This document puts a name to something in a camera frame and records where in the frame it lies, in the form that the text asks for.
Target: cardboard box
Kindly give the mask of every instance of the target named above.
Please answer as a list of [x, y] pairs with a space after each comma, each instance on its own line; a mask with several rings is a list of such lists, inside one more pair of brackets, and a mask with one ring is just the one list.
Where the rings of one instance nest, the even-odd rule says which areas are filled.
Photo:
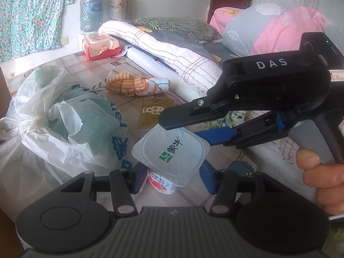
[[[6, 115], [10, 101], [11, 95], [0, 68], [0, 118]], [[23, 247], [15, 232], [15, 224], [0, 208], [0, 257], [17, 258], [23, 252]]]

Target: striped towel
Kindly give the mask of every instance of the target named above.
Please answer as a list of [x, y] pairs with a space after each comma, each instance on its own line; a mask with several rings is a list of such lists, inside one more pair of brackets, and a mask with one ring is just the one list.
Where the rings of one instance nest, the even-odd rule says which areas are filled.
[[170, 81], [167, 78], [150, 78], [142, 75], [132, 75], [129, 72], [117, 74], [112, 70], [105, 82], [105, 89], [126, 96], [148, 96], [169, 90]]

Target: teal floral curtain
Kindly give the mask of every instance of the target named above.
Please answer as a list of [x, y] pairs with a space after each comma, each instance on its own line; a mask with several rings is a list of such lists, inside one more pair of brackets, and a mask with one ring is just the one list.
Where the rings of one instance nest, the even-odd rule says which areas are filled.
[[0, 62], [60, 47], [64, 5], [73, 0], [0, 0]]

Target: hand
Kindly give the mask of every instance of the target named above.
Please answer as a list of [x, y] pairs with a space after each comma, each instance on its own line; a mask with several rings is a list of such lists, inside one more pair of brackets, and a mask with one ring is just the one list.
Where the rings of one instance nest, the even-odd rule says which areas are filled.
[[321, 165], [319, 156], [312, 150], [299, 149], [296, 163], [304, 169], [305, 184], [316, 187], [316, 199], [326, 213], [344, 213], [344, 164]]

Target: wall socket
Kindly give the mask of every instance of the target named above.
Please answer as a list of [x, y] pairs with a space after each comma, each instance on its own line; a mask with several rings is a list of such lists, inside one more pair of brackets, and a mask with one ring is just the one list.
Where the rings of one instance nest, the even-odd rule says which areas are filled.
[[63, 37], [63, 38], [61, 38], [61, 45], [62, 46], [64, 46], [64, 45], [66, 45], [66, 44], [68, 44], [69, 42], [68, 42], [68, 37]]

